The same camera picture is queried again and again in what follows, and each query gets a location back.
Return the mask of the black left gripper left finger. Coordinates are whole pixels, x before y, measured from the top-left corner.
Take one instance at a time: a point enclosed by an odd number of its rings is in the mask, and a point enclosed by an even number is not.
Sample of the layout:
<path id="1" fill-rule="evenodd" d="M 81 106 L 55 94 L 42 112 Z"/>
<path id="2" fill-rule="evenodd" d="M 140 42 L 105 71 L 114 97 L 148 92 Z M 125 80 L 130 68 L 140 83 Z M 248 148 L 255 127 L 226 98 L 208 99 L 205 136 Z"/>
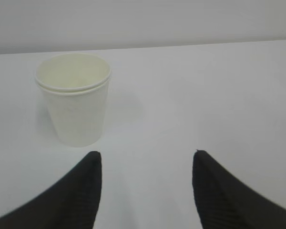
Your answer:
<path id="1" fill-rule="evenodd" d="M 102 157 L 89 152 L 49 189 L 0 217 L 0 229 L 92 229 L 102 192 Z"/>

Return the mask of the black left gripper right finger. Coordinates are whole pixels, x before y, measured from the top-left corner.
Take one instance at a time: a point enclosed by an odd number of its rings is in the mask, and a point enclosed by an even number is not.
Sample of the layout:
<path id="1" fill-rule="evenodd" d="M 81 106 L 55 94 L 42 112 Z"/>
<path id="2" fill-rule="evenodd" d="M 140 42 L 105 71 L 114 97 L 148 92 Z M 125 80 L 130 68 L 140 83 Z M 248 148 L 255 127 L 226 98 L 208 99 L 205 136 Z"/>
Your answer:
<path id="1" fill-rule="evenodd" d="M 206 151 L 193 157 L 194 201 L 204 229 L 286 229 L 286 209 L 245 185 Z"/>

